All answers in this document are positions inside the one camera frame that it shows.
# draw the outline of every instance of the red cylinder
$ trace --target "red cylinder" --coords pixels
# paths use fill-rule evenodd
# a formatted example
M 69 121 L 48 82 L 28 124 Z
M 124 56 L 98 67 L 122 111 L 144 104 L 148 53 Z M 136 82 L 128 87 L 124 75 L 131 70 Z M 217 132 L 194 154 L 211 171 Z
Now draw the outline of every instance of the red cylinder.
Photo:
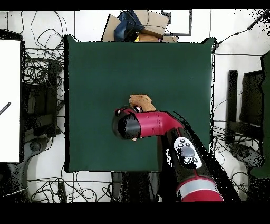
M 177 196 L 182 202 L 223 201 L 216 184 L 209 178 L 190 178 L 179 185 Z

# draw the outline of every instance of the white cable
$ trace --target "white cable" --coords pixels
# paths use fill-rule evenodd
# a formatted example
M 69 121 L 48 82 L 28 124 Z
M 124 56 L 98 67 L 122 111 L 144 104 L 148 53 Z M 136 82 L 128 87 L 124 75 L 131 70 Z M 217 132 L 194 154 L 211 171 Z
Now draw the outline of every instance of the white cable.
M 27 188 L 28 188 L 28 187 L 26 187 L 26 188 L 24 188 L 24 189 L 21 189 L 21 190 L 19 190 L 19 191 L 16 191 L 16 192 L 14 192 L 14 193 L 11 193 L 11 194 L 7 194 L 7 195 L 5 195 L 4 197 L 10 196 L 10 195 L 13 195 L 13 194 L 20 193 L 21 191 L 24 191 L 24 190 L 26 190 Z

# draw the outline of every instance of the green table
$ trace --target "green table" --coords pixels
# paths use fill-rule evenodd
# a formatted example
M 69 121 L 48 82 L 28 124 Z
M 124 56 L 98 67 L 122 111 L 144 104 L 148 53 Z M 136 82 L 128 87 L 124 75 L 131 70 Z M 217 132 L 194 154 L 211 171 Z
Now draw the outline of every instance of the green table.
M 262 82 L 263 93 L 263 143 L 262 151 L 264 164 L 251 170 L 251 175 L 256 178 L 270 178 L 270 51 L 261 57 L 264 80 Z
M 128 105 L 131 94 L 147 94 L 158 110 L 181 114 L 209 147 L 214 39 L 109 43 L 77 42 L 69 35 L 64 40 L 69 172 L 158 171 L 156 137 L 124 141 L 112 132 L 114 110 Z

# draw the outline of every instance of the black power strip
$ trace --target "black power strip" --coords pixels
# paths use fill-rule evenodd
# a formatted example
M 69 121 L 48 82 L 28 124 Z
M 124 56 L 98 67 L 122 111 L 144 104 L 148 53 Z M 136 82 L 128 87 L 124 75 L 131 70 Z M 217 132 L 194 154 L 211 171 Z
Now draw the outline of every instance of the black power strip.
M 61 182 L 58 184 L 58 197 L 61 203 L 67 203 L 68 200 L 66 198 L 66 192 L 65 192 L 65 183 Z

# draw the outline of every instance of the robot control buttons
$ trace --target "robot control buttons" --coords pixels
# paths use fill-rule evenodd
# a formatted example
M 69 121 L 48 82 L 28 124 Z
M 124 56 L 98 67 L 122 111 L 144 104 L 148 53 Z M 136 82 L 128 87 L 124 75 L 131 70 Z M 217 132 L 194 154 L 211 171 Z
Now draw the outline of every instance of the robot control buttons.
M 190 162 L 190 159 L 189 159 L 189 158 L 185 158 L 185 159 L 184 159 L 184 162 L 185 162 L 185 163 L 189 163 L 189 162 Z
M 191 148 L 191 147 L 183 147 L 181 150 L 181 155 L 183 157 L 191 158 L 191 157 L 195 156 L 195 152 L 194 152 L 193 148 Z
M 193 166 L 195 165 L 195 168 L 191 169 L 198 169 L 203 165 L 196 148 L 188 138 L 178 137 L 173 146 L 178 156 L 178 160 L 183 167 L 190 167 L 190 164 L 192 163 Z
M 192 158 L 192 161 L 193 161 L 194 163 L 198 163 L 198 160 L 197 160 L 196 158 Z

